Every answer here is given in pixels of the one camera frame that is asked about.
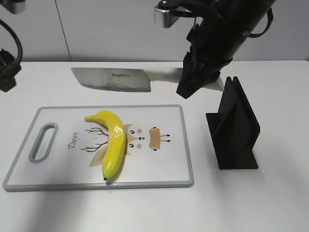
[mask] white wall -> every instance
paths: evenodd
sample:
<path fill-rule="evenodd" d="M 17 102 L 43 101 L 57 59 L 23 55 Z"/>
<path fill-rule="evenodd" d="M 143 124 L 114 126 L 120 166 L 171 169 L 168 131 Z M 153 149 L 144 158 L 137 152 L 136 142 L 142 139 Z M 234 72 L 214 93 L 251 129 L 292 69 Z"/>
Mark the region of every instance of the white wall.
<path fill-rule="evenodd" d="M 180 19 L 171 29 L 154 26 L 158 0 L 57 0 L 73 61 L 179 61 L 193 23 Z M 0 9 L 0 18 L 21 37 L 25 60 L 68 60 L 54 0 L 27 0 L 21 15 Z M 277 0 L 269 32 L 249 39 L 236 60 L 309 59 L 309 1 Z M 266 19 L 256 30 L 265 27 Z M 12 40 L 0 30 L 0 47 Z"/>

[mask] deer illustration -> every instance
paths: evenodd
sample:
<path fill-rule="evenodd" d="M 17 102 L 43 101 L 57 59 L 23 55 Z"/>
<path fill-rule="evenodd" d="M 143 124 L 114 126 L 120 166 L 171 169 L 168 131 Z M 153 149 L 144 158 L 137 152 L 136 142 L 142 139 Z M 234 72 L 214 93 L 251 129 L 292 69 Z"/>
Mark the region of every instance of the deer illustration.
<path fill-rule="evenodd" d="M 134 130 L 132 128 L 133 124 L 126 124 L 124 125 L 125 131 L 126 131 L 126 149 L 125 149 L 125 155 L 131 155 L 128 152 L 128 149 L 136 147 L 137 149 L 141 149 L 142 143 L 145 141 L 145 137 L 143 136 L 136 136 L 142 134 L 142 129 L 137 129 Z M 88 133 L 94 133 L 97 132 L 97 135 L 104 135 L 108 137 L 108 134 L 105 133 L 101 128 L 99 127 L 94 127 L 89 130 L 86 130 Z M 150 142 L 149 142 L 149 147 L 153 151 L 157 151 L 161 147 L 161 142 L 170 142 L 170 140 L 162 139 L 162 137 L 170 137 L 169 134 L 160 134 L 160 129 L 157 127 L 152 127 L 149 130 L 149 135 L 150 135 Z M 85 150 L 86 152 L 96 152 L 95 156 L 93 157 L 90 167 L 98 166 L 101 165 L 104 159 L 104 156 L 106 154 L 106 151 L 108 149 L 108 141 L 105 141 L 101 144 L 95 143 L 95 147 L 89 147 L 85 146 L 81 150 Z"/>

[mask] banana tip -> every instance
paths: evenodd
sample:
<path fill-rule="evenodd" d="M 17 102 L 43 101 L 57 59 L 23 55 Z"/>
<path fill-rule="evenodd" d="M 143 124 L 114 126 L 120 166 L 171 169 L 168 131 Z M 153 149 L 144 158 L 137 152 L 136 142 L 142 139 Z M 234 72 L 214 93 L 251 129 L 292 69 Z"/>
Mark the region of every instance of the banana tip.
<path fill-rule="evenodd" d="M 87 122 L 91 122 L 92 121 L 92 116 L 86 116 L 85 117 L 85 121 L 87 121 Z"/>

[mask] cutting board handle hole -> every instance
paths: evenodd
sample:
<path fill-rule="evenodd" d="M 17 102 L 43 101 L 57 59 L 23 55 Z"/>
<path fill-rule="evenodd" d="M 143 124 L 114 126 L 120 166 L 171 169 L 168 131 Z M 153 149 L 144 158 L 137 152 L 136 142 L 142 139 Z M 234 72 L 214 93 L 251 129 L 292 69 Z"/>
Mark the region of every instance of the cutting board handle hole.
<path fill-rule="evenodd" d="M 41 127 L 29 154 L 30 162 L 39 163 L 47 159 L 57 131 L 58 125 L 56 123 L 47 123 Z"/>

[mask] deer antler drawing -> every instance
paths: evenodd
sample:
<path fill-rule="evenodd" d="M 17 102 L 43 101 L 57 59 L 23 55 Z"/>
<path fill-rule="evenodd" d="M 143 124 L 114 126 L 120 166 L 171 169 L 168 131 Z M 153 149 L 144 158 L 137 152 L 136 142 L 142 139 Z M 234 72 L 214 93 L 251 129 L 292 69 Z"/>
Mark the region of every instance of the deer antler drawing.
<path fill-rule="evenodd" d="M 100 133 L 98 133 L 98 135 L 105 135 L 105 136 L 108 137 L 108 134 L 105 133 L 105 132 L 104 132 L 101 128 L 99 128 L 99 127 L 93 127 L 93 128 L 91 128 L 90 130 L 85 130 L 85 131 L 87 131 L 88 133 L 100 132 Z M 108 143 L 108 141 L 106 141 L 106 142 L 104 142 L 104 143 L 102 143 L 102 144 L 96 144 L 96 145 L 98 145 L 98 146 L 96 146 L 96 147 L 85 146 L 85 147 L 82 148 L 81 150 L 86 150 L 86 152 L 95 152 L 95 151 L 99 150 L 100 147 L 102 147 L 104 144 L 107 144 L 107 143 Z"/>
<path fill-rule="evenodd" d="M 98 135 L 104 134 L 104 135 L 108 136 L 108 134 L 104 133 L 104 131 L 102 131 L 102 129 L 99 128 L 99 127 L 93 127 L 93 128 L 91 128 L 90 130 L 86 130 L 86 131 L 88 131 L 88 133 L 92 133 L 92 132 L 101 132 L 101 133 L 98 134 Z"/>

